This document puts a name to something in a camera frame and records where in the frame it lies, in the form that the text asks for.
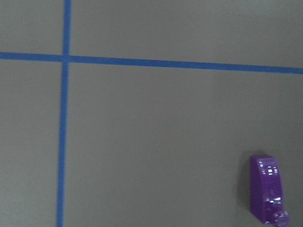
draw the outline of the horizontal tape line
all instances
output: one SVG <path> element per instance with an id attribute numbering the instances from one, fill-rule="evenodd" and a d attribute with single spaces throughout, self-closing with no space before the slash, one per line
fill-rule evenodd
<path id="1" fill-rule="evenodd" d="M 27 61 L 55 61 L 55 62 L 61 62 L 63 61 L 63 59 L 66 59 L 69 62 L 89 63 L 89 64 L 303 74 L 303 68 L 294 68 L 294 67 L 239 65 L 239 64 L 224 64 L 224 63 L 192 62 L 192 61 L 162 61 L 162 60 L 129 59 L 129 58 L 105 58 L 105 57 L 89 57 L 89 56 L 74 56 L 74 55 L 64 57 L 62 55 L 36 54 L 36 53 L 0 52 L 0 59 L 27 60 Z"/>
<path id="2" fill-rule="evenodd" d="M 262 66 L 262 65 L 239 65 L 239 64 L 207 63 L 207 62 L 191 62 L 191 61 L 161 61 L 161 60 L 144 60 L 144 59 L 127 59 L 127 58 L 70 56 L 70 62 L 90 63 L 90 64 L 109 64 L 109 65 L 185 68 L 185 69 L 204 69 L 204 70 L 233 70 L 233 71 L 303 74 L 303 68 Z"/>
<path id="3" fill-rule="evenodd" d="M 0 52 L 0 59 L 62 62 L 63 57 L 55 54 Z"/>

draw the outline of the gray floor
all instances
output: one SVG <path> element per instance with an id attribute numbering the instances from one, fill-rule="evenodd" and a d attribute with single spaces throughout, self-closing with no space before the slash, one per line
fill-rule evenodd
<path id="1" fill-rule="evenodd" d="M 71 54 L 302 67 L 303 3 L 72 1 Z M 3 0 L 0 52 L 61 54 L 63 1 Z M 0 226 L 54 227 L 61 64 L 0 60 Z M 302 226 L 303 76 L 70 64 L 65 227 L 261 227 L 253 154 Z"/>

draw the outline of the blue painter's tape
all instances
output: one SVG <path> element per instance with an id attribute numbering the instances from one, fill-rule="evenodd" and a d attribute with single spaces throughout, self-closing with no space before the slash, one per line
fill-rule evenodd
<path id="1" fill-rule="evenodd" d="M 91 63 L 91 64 L 133 65 L 133 66 L 169 67 L 169 68 L 184 68 L 184 69 L 233 70 L 233 71 L 250 71 L 250 72 L 303 74 L 303 68 L 262 66 L 262 65 L 239 65 L 239 64 L 207 63 L 207 62 L 191 62 L 191 61 L 162 61 L 162 60 L 144 60 L 144 59 L 128 59 L 128 58 L 88 57 L 88 56 L 70 56 L 70 61 L 76 63 Z"/>
<path id="2" fill-rule="evenodd" d="M 0 52 L 0 59 L 61 62 L 62 56 L 55 54 Z"/>
<path id="3" fill-rule="evenodd" d="M 57 227 L 63 226 L 68 70 L 69 70 L 68 62 L 63 62 L 62 77 L 61 77 L 60 129 L 59 129 L 59 154 L 58 154 Z"/>
<path id="4" fill-rule="evenodd" d="M 70 53 L 71 34 L 71 0 L 64 1 L 64 21 L 63 21 L 63 47 L 62 53 L 68 56 Z"/>
<path id="5" fill-rule="evenodd" d="M 71 0 L 64 0 L 56 227 L 63 227 L 64 220 L 65 147 L 68 102 L 70 31 Z"/>

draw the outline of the purple plastic device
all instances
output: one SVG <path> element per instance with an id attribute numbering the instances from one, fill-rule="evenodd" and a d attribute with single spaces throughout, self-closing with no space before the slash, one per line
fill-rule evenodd
<path id="1" fill-rule="evenodd" d="M 251 212 L 263 223 L 286 227 L 289 215 L 283 210 L 278 163 L 269 155 L 250 157 Z"/>

